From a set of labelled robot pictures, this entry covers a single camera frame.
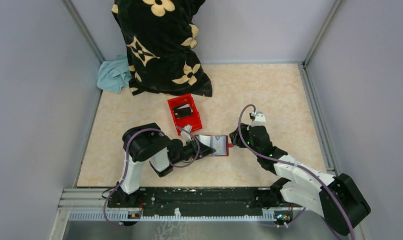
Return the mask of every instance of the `white panel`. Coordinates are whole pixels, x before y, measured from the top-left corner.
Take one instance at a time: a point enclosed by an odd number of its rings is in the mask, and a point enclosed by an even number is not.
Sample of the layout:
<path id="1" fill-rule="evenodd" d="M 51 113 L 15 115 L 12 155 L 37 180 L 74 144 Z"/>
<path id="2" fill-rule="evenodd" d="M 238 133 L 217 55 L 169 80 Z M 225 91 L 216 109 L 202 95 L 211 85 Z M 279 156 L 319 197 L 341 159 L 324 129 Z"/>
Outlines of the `white panel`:
<path id="1" fill-rule="evenodd" d="M 403 239 L 403 0 L 346 1 L 308 69 L 371 239 Z"/>
<path id="2" fill-rule="evenodd" d="M 61 1 L 0 1 L 0 239 L 48 237 L 80 164 L 98 67 Z"/>
<path id="3" fill-rule="evenodd" d="M 126 54 L 113 0 L 72 0 L 106 59 Z M 303 61 L 333 0 L 207 0 L 194 17 L 204 63 Z"/>

